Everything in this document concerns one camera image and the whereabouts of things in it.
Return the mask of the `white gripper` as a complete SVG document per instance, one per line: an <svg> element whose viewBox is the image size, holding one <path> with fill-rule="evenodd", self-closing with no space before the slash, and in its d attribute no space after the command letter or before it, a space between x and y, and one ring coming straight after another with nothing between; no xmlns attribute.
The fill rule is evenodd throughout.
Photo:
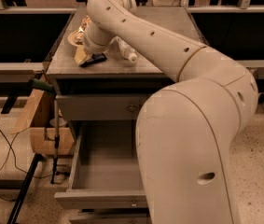
<svg viewBox="0 0 264 224"><path fill-rule="evenodd" d="M91 22L83 34L83 46L76 47L75 61L77 65L83 64L91 58L90 54L103 53L115 36L101 29L97 24Z"/></svg>

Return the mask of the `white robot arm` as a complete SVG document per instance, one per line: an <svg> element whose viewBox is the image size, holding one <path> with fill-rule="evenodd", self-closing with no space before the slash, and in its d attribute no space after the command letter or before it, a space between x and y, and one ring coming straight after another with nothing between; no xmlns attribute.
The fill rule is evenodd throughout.
<svg viewBox="0 0 264 224"><path fill-rule="evenodd" d="M118 36L172 85L151 95L135 140L152 224L241 224L229 146L257 109L253 75L201 42L136 17L135 0L88 0L85 51Z"/></svg>

